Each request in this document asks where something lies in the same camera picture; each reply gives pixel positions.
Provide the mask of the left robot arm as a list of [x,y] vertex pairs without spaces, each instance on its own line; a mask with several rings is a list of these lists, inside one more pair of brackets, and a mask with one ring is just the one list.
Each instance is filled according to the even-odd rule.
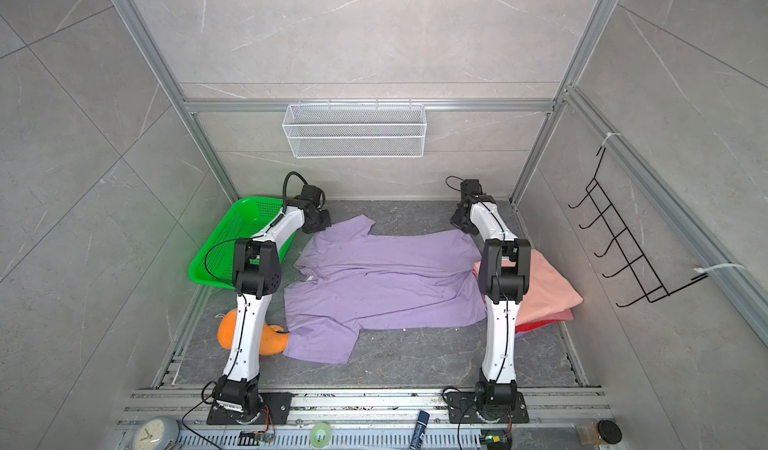
[[281,285],[279,251],[297,231],[315,233],[331,225],[325,192],[304,183],[298,196],[285,196],[277,215],[250,237],[233,242],[232,286],[237,294],[233,343],[211,397],[213,408],[239,423],[266,412],[259,394],[259,351],[266,313]]

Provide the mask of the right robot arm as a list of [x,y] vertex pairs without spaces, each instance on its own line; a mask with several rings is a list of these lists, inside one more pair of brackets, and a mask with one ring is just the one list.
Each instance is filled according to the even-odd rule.
[[460,194],[451,217],[454,227],[483,240],[476,277],[487,310],[486,348],[475,384],[474,418],[484,422],[522,422],[524,399],[515,370],[515,333],[530,286],[531,245],[504,222],[495,200],[477,179],[449,176]]

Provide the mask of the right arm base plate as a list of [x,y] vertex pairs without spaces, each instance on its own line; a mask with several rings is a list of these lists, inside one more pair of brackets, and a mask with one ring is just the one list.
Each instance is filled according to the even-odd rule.
[[517,393],[513,403],[483,403],[478,408],[472,392],[449,389],[441,394],[452,424],[527,424],[530,422],[524,395]]

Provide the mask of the purple t shirt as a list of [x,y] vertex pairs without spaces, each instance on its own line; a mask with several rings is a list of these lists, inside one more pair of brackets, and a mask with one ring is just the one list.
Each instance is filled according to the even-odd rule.
[[286,288],[284,355],[312,363],[349,361],[363,330],[457,328],[485,319],[473,273],[474,240],[459,230],[417,236],[372,232],[359,215],[316,234]]

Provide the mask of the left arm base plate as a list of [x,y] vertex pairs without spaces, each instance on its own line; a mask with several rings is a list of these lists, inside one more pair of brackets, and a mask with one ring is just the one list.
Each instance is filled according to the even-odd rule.
[[276,425],[287,422],[293,394],[274,392],[253,394],[246,397],[245,406],[216,400],[212,405],[206,423],[208,425]]

